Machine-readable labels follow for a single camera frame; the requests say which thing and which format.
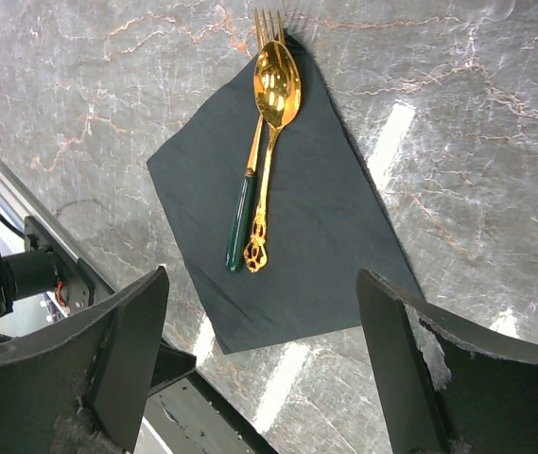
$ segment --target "marble countertop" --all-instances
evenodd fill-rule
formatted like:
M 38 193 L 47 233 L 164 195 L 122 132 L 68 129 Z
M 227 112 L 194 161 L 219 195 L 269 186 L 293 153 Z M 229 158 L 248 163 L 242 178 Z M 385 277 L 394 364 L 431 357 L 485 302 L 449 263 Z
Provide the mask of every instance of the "marble countertop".
M 147 158 L 279 7 L 315 55 L 429 302 L 538 343 L 538 0 L 0 0 L 0 156 L 280 452 L 388 453 L 361 328 L 224 357 Z

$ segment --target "black napkin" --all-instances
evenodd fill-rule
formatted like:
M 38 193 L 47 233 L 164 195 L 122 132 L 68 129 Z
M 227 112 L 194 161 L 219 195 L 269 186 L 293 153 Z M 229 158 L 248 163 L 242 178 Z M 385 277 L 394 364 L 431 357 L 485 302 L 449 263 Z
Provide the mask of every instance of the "black napkin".
M 174 237 L 224 353 L 360 325 L 359 269 L 419 294 L 312 57 L 288 37 L 302 108 L 277 141 L 267 254 L 258 273 L 224 256 L 258 120 L 251 61 L 148 160 Z M 263 152 L 269 132 L 263 130 Z M 258 187 L 262 168 L 258 168 Z

